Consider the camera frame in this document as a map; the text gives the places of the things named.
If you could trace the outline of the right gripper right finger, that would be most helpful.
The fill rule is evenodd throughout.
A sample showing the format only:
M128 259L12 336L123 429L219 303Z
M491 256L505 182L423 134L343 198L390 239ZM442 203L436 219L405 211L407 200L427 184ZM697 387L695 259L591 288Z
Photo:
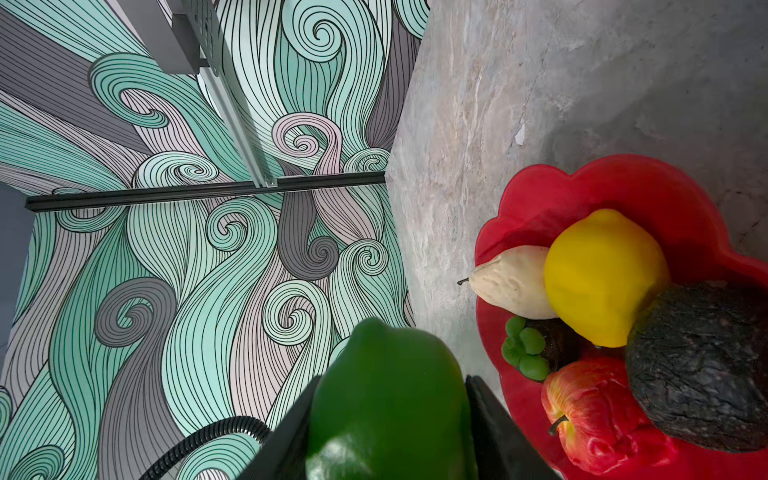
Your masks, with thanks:
M479 479L560 479L479 376L467 376L471 429Z

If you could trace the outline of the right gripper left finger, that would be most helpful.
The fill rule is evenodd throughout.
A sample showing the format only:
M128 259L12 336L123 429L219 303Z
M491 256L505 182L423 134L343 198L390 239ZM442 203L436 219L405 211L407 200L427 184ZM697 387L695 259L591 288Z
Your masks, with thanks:
M237 477L242 479L307 478L305 461L309 440L311 406L321 380L314 377L294 405L272 431L255 458Z

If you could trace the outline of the dark purple mangosteen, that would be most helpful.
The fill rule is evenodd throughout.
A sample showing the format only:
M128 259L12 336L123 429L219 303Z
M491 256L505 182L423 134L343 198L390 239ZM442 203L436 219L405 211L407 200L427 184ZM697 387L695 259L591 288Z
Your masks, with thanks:
M505 324L502 358L525 378L543 383L580 356L580 337L561 319L513 316Z

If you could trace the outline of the green lime fruit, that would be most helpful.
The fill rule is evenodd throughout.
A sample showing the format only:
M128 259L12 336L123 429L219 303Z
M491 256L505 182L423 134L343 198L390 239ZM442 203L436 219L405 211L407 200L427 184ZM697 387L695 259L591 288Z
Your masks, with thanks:
M471 410L447 345L413 328L359 323L318 383L309 479L476 479Z

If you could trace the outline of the pale yellow pear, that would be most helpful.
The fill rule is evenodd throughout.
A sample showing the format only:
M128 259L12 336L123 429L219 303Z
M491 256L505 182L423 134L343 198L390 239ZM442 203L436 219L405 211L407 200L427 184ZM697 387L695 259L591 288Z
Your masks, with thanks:
M523 245L507 249L478 265L458 285L468 283L485 303L531 320L557 317L545 289L547 247Z

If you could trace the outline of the yellow lemon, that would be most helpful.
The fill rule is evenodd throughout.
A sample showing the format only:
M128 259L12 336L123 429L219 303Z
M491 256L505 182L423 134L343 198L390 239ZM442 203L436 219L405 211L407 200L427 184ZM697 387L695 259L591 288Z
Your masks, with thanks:
M671 285L663 251L646 230L613 209L565 229L544 267L557 316L598 347L627 345L636 314Z

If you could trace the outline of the black avocado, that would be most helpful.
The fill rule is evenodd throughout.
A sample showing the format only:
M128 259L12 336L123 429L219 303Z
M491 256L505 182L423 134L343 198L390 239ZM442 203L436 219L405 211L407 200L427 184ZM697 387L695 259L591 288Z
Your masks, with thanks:
M625 365L630 390L670 437L729 453L767 446L767 293L676 285L637 316Z

